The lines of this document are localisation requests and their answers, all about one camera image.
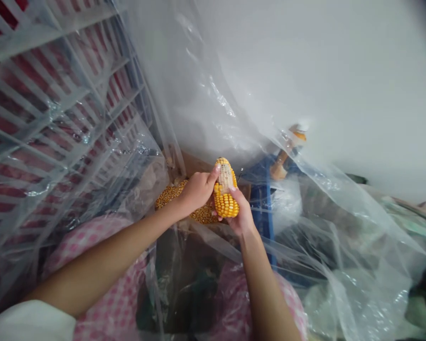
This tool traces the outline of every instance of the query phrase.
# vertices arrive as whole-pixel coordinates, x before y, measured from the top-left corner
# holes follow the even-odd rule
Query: corn cob
[[[218,216],[223,218],[234,218],[237,216],[240,207],[231,196],[231,187],[237,187],[237,179],[227,159],[220,157],[216,160],[216,165],[221,165],[218,182],[214,185],[214,206]]]

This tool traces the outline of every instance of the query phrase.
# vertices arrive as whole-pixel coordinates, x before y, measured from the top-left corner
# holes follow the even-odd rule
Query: white wall
[[[283,126],[308,117],[305,153],[387,193],[426,200],[424,7],[399,0],[197,4],[237,102],[259,126],[269,114]]]

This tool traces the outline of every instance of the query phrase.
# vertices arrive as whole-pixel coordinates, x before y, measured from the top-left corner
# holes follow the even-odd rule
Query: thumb
[[[213,170],[211,171],[210,175],[207,178],[207,185],[214,185],[216,180],[219,177],[219,172],[221,170],[221,165],[216,165]]]
[[[246,198],[243,195],[243,193],[238,188],[236,188],[236,187],[232,187],[231,188],[231,196],[232,196],[232,198],[235,199],[235,201],[237,202],[237,204],[239,206],[242,206],[242,205],[248,203],[248,201],[246,200]]]

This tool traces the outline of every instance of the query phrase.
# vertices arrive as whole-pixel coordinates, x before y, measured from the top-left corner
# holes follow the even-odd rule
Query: white metal rack
[[[98,212],[93,196],[129,162],[146,163],[131,160],[153,112],[118,16],[125,10],[104,0],[0,0],[0,254],[50,245],[64,219]]]

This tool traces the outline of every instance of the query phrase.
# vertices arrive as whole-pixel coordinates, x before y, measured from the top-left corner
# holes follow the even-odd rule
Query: pink checkered cloth
[[[275,275],[302,340],[306,341],[308,316],[304,312],[300,298],[289,282],[279,274]],[[217,323],[211,331],[210,340],[253,340],[248,285],[242,264],[224,265],[215,300],[217,307],[222,306],[222,309],[217,309]]]
[[[95,218],[68,233],[44,265],[47,277],[98,242],[133,222],[118,215]],[[137,293],[145,281],[146,253],[120,277],[84,316],[77,319],[74,341],[112,341],[137,330]]]

